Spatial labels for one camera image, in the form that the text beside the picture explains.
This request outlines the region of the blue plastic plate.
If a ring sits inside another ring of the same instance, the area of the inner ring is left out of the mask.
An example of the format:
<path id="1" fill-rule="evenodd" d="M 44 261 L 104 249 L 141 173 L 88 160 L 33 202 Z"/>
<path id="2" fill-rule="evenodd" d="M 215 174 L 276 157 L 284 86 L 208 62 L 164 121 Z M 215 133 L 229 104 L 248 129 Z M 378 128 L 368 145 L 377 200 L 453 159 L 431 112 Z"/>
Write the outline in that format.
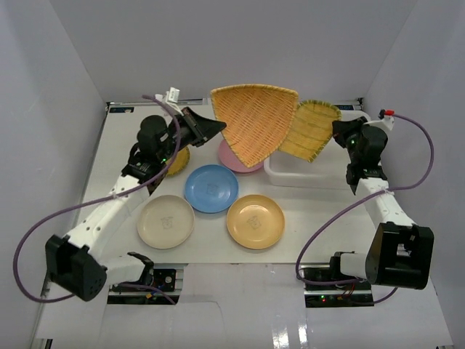
<path id="1" fill-rule="evenodd" d="M 186 179 L 184 196 L 197 211 L 214 214 L 228 209 L 238 198 L 239 182 L 227 167 L 207 164 Z"/>

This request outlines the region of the yellow fan-shaped bamboo basket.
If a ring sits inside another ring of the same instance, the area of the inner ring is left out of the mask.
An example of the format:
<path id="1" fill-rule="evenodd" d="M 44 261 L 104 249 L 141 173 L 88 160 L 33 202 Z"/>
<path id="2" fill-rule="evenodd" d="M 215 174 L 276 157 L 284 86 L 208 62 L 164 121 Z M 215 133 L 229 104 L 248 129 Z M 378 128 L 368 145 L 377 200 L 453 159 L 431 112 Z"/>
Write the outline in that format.
<path id="1" fill-rule="evenodd" d="M 320 100 L 302 101 L 278 150 L 313 162 L 332 138 L 332 123 L 340 120 L 341 111 L 335 105 Z"/>

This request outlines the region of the pink plastic plate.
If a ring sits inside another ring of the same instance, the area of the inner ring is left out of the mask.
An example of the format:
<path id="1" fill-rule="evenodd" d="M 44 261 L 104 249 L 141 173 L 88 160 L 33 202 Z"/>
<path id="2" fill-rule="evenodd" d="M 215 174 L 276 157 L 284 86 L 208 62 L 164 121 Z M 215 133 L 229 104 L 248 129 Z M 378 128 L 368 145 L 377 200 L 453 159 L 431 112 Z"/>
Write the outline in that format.
<path id="1" fill-rule="evenodd" d="M 246 174 L 252 173 L 255 171 L 260 170 L 263 167 L 263 163 L 260 162 L 259 164 L 253 167 L 246 167 L 239 158 L 232 152 L 229 145 L 225 140 L 222 140 L 218 147 L 218 158 L 220 162 L 230 169 L 233 172 Z"/>

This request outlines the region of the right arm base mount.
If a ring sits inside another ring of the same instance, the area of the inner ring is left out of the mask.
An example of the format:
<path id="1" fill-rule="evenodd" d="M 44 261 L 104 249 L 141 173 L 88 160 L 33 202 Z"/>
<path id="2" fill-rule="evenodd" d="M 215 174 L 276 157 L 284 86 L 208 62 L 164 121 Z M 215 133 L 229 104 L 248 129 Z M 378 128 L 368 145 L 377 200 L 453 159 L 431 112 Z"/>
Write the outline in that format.
<path id="1" fill-rule="evenodd" d="M 301 276 L 318 282 L 332 281 L 330 266 L 305 265 Z M 371 285 L 364 281 L 357 284 L 304 285 L 306 308 L 353 308 L 373 306 Z"/>

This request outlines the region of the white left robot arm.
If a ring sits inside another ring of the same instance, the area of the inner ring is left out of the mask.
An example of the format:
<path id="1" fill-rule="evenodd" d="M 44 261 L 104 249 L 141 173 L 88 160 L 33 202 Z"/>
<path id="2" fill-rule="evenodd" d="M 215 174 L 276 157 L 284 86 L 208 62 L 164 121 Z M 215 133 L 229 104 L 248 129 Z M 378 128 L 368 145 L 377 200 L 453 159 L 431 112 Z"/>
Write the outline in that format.
<path id="1" fill-rule="evenodd" d="M 204 118 L 189 107 L 171 121 L 144 118 L 126 166 L 110 192 L 81 223 L 45 245 L 47 272 L 52 282 L 83 301 L 93 300 L 109 285 L 128 283 L 145 290 L 153 283 L 153 261 L 128 252 L 111 261 L 102 251 L 131 213 L 161 184 L 173 158 L 183 148 L 200 147 L 226 128 L 226 123 Z"/>

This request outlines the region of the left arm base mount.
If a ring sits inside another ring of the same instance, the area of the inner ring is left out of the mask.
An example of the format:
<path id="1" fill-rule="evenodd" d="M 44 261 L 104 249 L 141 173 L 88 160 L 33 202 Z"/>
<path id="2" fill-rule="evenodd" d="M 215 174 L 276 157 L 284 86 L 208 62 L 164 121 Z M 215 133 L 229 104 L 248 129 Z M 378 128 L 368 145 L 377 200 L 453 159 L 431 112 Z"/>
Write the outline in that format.
<path id="1" fill-rule="evenodd" d="M 159 289 L 112 286 L 108 293 L 109 305 L 176 305 L 182 291 L 183 268 L 172 265 L 154 269 L 150 286 Z"/>

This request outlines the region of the orange triangular bamboo basket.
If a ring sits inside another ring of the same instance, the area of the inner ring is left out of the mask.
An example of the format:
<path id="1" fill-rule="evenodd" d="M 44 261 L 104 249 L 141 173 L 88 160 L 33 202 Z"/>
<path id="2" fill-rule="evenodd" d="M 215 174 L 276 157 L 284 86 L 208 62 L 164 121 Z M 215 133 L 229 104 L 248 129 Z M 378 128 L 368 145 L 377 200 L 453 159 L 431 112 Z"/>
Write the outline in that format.
<path id="1" fill-rule="evenodd" d="M 267 84 L 237 84 L 211 90 L 211 104 L 232 152 L 248 168 L 275 152 L 291 128 L 298 92 Z"/>

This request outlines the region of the round green-rimmed bamboo tray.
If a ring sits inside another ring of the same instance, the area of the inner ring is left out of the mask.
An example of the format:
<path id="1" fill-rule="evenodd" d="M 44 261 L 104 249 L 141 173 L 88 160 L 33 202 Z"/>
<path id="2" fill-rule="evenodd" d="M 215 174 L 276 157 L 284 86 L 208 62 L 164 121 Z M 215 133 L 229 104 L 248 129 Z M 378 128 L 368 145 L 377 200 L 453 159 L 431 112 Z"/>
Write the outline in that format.
<path id="1" fill-rule="evenodd" d="M 185 169 L 190 161 L 190 149 L 188 147 L 183 148 L 178 151 L 177 156 L 173 164 L 169 167 L 167 171 L 167 177 L 172 177 L 178 175 L 181 171 Z"/>

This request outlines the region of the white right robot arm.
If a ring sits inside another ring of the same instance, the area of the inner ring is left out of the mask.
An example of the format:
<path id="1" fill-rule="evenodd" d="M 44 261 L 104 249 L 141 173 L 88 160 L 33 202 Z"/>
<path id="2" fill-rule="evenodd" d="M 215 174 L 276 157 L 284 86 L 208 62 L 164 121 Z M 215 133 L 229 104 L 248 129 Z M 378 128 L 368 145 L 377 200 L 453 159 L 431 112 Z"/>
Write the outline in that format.
<path id="1" fill-rule="evenodd" d="M 379 122 L 365 117 L 334 121 L 333 138 L 349 155 L 346 181 L 376 229 L 366 253 L 336 252 L 330 259 L 329 284 L 346 289 L 355 278 L 372 285 L 424 289 L 428 283 L 434 234 L 401 209 L 381 166 L 388 136 Z"/>

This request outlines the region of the orange-yellow plastic plate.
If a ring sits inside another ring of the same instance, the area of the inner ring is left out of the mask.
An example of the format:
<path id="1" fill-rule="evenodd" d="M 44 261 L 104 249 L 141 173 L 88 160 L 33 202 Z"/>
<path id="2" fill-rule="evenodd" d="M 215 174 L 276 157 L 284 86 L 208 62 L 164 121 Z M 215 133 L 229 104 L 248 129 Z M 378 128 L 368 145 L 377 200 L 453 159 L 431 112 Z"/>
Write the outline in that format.
<path id="1" fill-rule="evenodd" d="M 268 249 L 281 240 L 285 215 L 271 198 L 251 194 L 237 199 L 228 209 L 227 231 L 232 239 L 247 249 Z"/>

